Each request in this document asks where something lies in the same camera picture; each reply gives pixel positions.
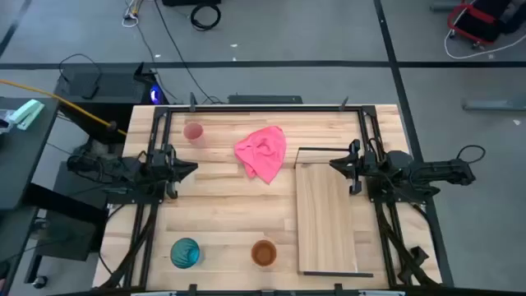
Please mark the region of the black desk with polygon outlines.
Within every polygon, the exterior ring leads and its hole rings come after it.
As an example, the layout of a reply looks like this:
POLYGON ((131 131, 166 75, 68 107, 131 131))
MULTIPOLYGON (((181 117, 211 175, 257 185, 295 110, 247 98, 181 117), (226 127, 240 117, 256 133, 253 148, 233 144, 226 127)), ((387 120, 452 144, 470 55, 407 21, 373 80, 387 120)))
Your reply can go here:
POLYGON ((38 101, 44 107, 25 130, 15 123, 0 135, 0 210, 13 210, 22 203, 53 127, 58 102, 38 101))

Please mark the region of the black bracket clamp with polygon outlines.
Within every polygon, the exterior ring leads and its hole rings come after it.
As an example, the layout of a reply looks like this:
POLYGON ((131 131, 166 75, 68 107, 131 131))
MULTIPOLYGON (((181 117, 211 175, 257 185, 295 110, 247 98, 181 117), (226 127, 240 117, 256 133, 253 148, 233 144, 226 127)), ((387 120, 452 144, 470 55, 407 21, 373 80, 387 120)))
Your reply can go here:
MULTIPOLYGON (((429 256, 425 253, 425 251, 420 248, 419 246, 412 247, 410 249, 410 253, 415 261, 415 263, 420 266, 429 256)), ((400 273, 398 273, 398 278, 404 283, 404 284, 412 284, 412 276, 413 272, 410 270, 408 266, 404 266, 400 273)))

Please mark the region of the pink cloth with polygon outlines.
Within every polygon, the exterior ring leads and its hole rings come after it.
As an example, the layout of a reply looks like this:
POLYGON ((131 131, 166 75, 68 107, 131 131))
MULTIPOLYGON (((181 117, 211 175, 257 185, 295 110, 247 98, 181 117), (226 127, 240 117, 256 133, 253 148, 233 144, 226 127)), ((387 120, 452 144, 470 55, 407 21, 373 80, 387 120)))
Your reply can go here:
POLYGON ((257 130, 234 146, 234 155, 249 178, 258 177, 270 184, 284 164, 286 138, 280 127, 257 130))

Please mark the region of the small black box device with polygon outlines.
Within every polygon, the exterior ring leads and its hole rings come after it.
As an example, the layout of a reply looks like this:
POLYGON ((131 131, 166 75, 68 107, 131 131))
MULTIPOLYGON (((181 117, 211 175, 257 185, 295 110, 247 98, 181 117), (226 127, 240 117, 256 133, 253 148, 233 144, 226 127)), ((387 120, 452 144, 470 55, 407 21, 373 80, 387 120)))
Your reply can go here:
POLYGON ((84 81, 84 89, 81 97, 83 99, 93 99, 99 90, 100 75, 86 76, 84 81))

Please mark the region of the wooden shelf with black brackets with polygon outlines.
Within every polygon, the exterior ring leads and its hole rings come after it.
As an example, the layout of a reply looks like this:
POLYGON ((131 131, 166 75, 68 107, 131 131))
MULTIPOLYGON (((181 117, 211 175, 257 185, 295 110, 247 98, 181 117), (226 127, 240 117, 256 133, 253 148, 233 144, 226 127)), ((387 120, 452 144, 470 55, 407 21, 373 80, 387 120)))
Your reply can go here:
POLYGON ((298 271, 304 275, 373 276, 358 269, 349 180, 329 165, 345 154, 317 147, 296 154, 298 271))

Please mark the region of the black metal table frame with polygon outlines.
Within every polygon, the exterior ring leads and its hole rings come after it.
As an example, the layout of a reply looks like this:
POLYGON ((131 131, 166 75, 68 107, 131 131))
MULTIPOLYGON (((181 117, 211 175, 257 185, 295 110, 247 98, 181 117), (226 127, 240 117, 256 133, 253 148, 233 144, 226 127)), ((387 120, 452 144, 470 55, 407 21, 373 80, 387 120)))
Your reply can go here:
POLYGON ((365 192, 351 196, 358 269, 371 278, 304 275, 298 271, 297 193, 294 160, 300 147, 348 149, 361 136, 354 108, 334 106, 214 105, 209 111, 175 113, 169 140, 181 160, 198 169, 178 184, 178 198, 158 209, 146 287, 200 290, 383 289, 389 284, 373 203, 365 192), (193 146, 182 131, 204 128, 204 146, 193 146), (280 127, 287 141, 283 168, 267 184, 249 178, 234 145, 264 127, 280 127), (180 238, 194 239, 199 261, 188 269, 170 260, 180 238), (251 248, 260 240, 277 249, 275 262, 258 266, 251 248))

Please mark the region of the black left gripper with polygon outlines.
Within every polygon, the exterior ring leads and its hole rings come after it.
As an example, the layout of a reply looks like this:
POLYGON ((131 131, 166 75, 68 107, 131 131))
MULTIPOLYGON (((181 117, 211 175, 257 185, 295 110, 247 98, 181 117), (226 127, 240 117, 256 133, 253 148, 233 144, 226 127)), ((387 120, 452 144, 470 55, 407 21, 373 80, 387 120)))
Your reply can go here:
MULTIPOLYGON (((171 144, 164 144, 161 148, 162 160, 164 162, 164 171, 162 172, 166 183, 165 191, 166 195, 171 200, 178 198, 178 193, 174 185, 174 170, 173 170, 173 158, 174 148, 171 144)), ((184 160, 177 161, 177 180, 182 181, 190 173, 194 172, 198 168, 198 163, 188 162, 184 160)))

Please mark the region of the black computer tower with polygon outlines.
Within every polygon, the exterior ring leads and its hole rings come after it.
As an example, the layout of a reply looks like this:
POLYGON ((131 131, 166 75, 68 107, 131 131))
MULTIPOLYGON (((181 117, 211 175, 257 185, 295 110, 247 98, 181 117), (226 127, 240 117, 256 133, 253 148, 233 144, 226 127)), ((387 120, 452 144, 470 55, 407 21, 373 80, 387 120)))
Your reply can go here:
POLYGON ((112 128, 106 127, 69 106, 60 107, 91 138, 104 144, 125 141, 125 136, 118 130, 125 132, 128 129, 135 106, 168 103, 155 72, 143 63, 130 67, 67 64, 61 67, 54 94, 112 123, 112 128), (83 99, 81 95, 85 77, 93 75, 100 75, 99 90, 93 99, 83 99))

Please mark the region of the red and black cart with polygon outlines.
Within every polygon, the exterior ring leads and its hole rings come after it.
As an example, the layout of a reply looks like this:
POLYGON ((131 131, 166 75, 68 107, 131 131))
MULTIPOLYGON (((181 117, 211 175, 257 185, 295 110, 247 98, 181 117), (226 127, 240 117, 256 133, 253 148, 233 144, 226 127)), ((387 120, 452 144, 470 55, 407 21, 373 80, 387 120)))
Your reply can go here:
POLYGON ((493 44, 500 35, 516 32, 526 22, 526 0, 466 0, 448 15, 456 34, 479 44, 493 44))

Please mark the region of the mint green stapler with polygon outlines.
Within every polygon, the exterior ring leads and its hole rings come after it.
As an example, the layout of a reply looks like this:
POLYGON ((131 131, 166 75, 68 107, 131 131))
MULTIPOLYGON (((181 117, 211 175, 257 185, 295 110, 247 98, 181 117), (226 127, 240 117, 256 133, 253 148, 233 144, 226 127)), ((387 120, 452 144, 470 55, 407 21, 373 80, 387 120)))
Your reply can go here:
POLYGON ((39 116, 40 112, 44 109, 44 104, 36 99, 23 104, 16 111, 12 112, 8 117, 7 121, 12 124, 16 124, 16 127, 20 130, 25 131, 31 123, 39 116))

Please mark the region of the small pink plastic cup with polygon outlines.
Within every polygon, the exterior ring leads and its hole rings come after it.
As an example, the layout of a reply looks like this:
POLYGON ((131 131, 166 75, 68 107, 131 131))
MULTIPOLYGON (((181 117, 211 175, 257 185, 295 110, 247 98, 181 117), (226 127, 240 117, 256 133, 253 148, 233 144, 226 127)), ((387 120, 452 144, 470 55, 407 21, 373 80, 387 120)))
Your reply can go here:
POLYGON ((205 145, 204 128, 199 123, 188 123, 182 133, 193 146, 205 145))

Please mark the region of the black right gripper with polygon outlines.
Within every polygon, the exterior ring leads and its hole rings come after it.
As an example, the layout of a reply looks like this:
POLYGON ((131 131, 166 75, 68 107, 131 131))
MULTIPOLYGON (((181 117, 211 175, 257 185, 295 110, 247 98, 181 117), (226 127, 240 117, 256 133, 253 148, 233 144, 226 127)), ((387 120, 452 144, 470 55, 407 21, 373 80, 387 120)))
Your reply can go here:
MULTIPOLYGON (((375 165, 375 152, 370 150, 368 146, 363 151, 363 155, 359 155, 361 142, 355 139, 349 145, 349 152, 351 156, 350 164, 352 165, 351 179, 353 184, 350 188, 351 195, 357 195, 362 191, 362 182, 359 180, 360 176, 365 176, 370 173, 372 167, 375 165)), ((346 158, 334 159, 330 161, 330 167, 340 172, 343 176, 348 176, 349 161, 346 158)))

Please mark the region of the medium orange plastic cup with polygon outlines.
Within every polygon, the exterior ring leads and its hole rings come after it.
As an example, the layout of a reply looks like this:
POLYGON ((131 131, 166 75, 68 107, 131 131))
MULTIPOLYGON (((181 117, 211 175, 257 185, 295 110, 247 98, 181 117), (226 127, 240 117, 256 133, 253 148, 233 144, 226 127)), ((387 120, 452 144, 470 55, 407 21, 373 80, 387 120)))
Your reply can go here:
POLYGON ((251 248, 251 259, 258 266, 270 266, 275 262, 276 257, 277 249, 271 241, 260 240, 251 248))

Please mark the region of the large teal plastic cup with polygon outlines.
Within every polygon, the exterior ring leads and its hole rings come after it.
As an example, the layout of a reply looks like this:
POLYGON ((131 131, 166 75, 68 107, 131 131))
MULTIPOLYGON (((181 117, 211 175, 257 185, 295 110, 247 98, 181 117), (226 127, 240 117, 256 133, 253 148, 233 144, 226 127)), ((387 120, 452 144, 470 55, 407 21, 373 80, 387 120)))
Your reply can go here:
POLYGON ((188 269, 200 259, 201 249, 192 238, 180 238, 171 248, 170 260, 179 269, 188 269))

